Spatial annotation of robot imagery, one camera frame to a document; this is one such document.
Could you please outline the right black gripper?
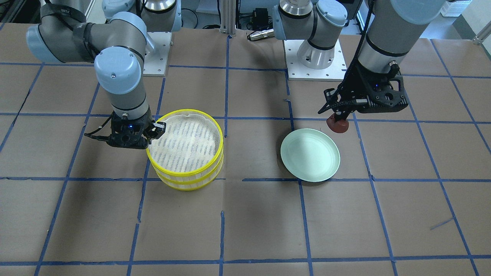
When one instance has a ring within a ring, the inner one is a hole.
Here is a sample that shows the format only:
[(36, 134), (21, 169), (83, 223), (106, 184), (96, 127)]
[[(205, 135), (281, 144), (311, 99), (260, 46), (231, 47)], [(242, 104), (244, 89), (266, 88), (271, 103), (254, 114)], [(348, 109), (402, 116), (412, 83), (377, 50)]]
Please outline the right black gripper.
[[(109, 136), (95, 136), (107, 122), (111, 122), (112, 133)], [(91, 139), (104, 141), (107, 145), (117, 148), (146, 149), (153, 140), (159, 139), (166, 131), (166, 123), (155, 121), (150, 111), (138, 119), (128, 119), (126, 115), (119, 117), (115, 112), (95, 131), (84, 133)]]

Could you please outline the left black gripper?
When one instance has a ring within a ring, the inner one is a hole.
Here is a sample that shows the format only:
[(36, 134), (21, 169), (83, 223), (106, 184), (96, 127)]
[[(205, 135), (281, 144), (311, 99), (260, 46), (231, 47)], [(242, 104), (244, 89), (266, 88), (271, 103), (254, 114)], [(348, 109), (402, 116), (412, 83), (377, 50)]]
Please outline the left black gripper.
[(408, 107), (400, 67), (395, 61), (388, 66), (387, 73), (374, 73), (360, 62), (352, 62), (343, 82), (343, 97), (337, 89), (324, 90), (326, 103), (318, 114), (333, 110), (335, 120), (346, 120), (354, 111), (399, 112)]

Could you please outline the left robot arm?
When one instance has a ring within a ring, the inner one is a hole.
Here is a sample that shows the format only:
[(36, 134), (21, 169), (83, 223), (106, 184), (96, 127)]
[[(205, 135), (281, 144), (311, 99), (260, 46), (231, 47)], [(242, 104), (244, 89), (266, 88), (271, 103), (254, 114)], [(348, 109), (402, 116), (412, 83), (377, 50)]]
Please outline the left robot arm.
[[(336, 89), (326, 89), (318, 114), (333, 110), (330, 121), (346, 120), (353, 112), (398, 112), (407, 107), (400, 63), (437, 17), (443, 0), (370, 0), (367, 23), (354, 58)], [(336, 0), (281, 0), (272, 16), (275, 37), (303, 40), (302, 62), (310, 68), (316, 54), (333, 54), (347, 21), (346, 8)]]

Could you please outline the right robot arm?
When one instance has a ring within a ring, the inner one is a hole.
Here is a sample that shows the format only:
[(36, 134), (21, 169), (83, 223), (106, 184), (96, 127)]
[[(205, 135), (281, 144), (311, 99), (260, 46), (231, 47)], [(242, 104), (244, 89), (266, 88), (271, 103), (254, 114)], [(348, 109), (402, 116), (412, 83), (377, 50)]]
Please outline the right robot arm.
[(181, 1), (104, 0), (102, 9), (107, 23), (90, 23), (80, 0), (42, 0), (41, 22), (28, 28), (26, 43), (42, 62), (93, 63), (113, 108), (107, 119), (111, 133), (84, 136), (116, 148), (146, 149), (166, 129), (152, 117), (142, 80), (151, 43), (147, 26), (180, 30)]

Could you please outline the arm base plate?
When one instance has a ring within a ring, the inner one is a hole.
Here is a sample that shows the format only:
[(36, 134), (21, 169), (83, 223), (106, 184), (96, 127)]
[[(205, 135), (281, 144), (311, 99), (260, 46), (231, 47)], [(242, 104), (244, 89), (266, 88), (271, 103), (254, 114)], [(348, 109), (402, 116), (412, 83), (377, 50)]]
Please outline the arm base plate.
[(147, 33), (144, 76), (165, 77), (171, 45), (172, 33)]
[(286, 40), (284, 50), (289, 80), (338, 82), (347, 72), (339, 41), (331, 49), (320, 50), (307, 40)]

